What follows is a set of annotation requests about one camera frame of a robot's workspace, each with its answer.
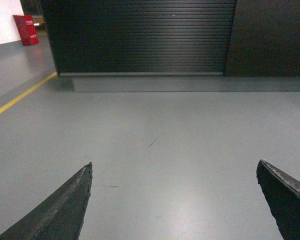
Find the black roller shutter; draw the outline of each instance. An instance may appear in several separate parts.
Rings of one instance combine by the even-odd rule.
[[[61,75],[223,73],[236,0],[42,2]]]

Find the red cabinet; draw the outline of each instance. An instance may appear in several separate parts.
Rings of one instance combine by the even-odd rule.
[[[34,45],[39,43],[37,31],[31,15],[13,15],[16,26],[18,28],[22,44]]]

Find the concrete base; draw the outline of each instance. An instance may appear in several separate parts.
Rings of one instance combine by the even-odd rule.
[[[97,92],[295,92],[300,77],[145,76],[75,77],[78,93]]]

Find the gray floor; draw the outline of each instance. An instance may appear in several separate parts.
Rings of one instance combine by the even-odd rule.
[[[0,115],[0,233],[91,161],[80,240],[281,240],[260,159],[300,181],[300,92],[76,93],[54,78]]]

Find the painted floor stripe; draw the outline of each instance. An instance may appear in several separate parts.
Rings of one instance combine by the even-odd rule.
[[[16,104],[17,102],[19,102],[21,99],[23,99],[25,96],[27,96],[28,94],[32,93],[34,90],[36,90],[38,87],[40,87],[41,85],[45,84],[47,81],[49,81],[50,79],[52,79],[54,76],[56,76],[57,73],[54,72],[52,73],[50,76],[46,77],[45,79],[43,79],[42,81],[40,81],[39,83],[37,83],[36,85],[34,85],[33,87],[29,88],[27,91],[25,91],[24,93],[22,93],[21,95],[17,96],[15,99],[13,99],[12,101],[8,102],[6,105],[4,105],[3,107],[0,108],[0,114],[2,114],[5,110],[7,110],[8,108],[10,108],[11,106],[13,106],[14,104]]]

